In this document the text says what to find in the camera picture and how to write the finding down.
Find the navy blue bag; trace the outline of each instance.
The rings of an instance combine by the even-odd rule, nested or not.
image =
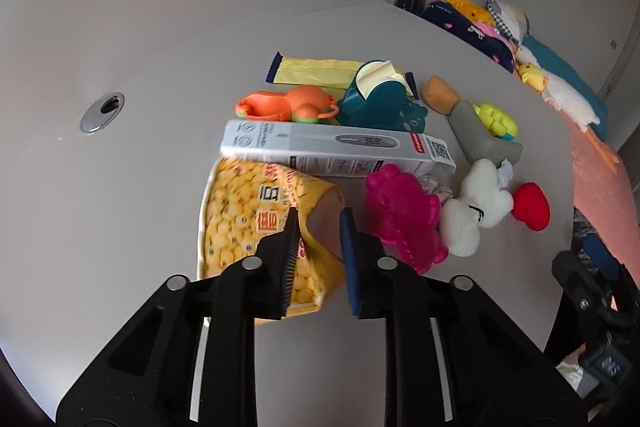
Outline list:
[[[500,64],[505,70],[513,73],[515,66],[513,54],[507,45],[499,39],[482,33],[448,2],[434,1],[427,4],[420,17],[462,39]]]

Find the qr code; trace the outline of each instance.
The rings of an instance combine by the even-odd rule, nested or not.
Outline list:
[[[451,156],[449,156],[449,151],[447,151],[447,146],[442,143],[434,142],[431,140],[427,140],[429,144],[429,149],[431,150],[431,155],[438,156],[439,158],[444,158],[446,160],[450,160]]]

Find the teal pillow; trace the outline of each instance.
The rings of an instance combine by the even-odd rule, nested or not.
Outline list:
[[[522,45],[528,48],[537,58],[540,66],[551,73],[564,78],[574,89],[579,92],[593,108],[593,112],[600,118],[599,124],[591,124],[591,127],[602,141],[607,139],[607,106],[598,98],[598,95],[581,79],[580,75],[556,53],[537,41],[531,34],[522,39]]]

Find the yellow plush toy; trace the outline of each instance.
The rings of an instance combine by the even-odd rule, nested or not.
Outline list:
[[[537,92],[542,92],[545,89],[548,80],[542,70],[531,62],[521,64],[518,67],[518,73],[525,84],[529,84]]]
[[[448,2],[451,4],[456,10],[458,10],[462,15],[464,15],[471,22],[481,22],[486,24],[487,26],[491,26],[491,28],[495,28],[494,18],[491,17],[491,14],[478,6],[477,4],[469,1],[469,0],[441,0],[444,2]]]

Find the gray block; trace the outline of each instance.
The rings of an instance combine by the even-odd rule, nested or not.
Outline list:
[[[516,165],[522,155],[520,143],[493,136],[486,129],[468,100],[458,102],[449,116],[449,124],[471,164],[489,158],[496,167],[505,159]]]

